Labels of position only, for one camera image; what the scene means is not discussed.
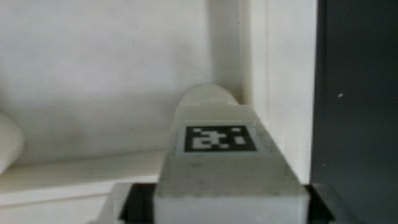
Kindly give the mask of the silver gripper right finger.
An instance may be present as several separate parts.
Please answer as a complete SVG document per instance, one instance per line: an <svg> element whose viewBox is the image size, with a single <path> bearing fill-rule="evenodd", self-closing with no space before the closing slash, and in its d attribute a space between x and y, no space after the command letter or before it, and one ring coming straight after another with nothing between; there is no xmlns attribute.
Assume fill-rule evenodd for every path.
<svg viewBox="0 0 398 224"><path fill-rule="evenodd" d="M335 188L313 183L306 189L312 195L308 224L363 224Z"/></svg>

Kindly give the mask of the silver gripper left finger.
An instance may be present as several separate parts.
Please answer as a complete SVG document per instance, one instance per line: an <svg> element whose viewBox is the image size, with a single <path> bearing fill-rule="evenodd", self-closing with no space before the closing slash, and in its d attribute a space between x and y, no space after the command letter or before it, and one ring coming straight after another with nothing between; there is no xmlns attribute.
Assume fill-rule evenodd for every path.
<svg viewBox="0 0 398 224"><path fill-rule="evenodd" d="M118 183L91 224L155 224L155 183Z"/></svg>

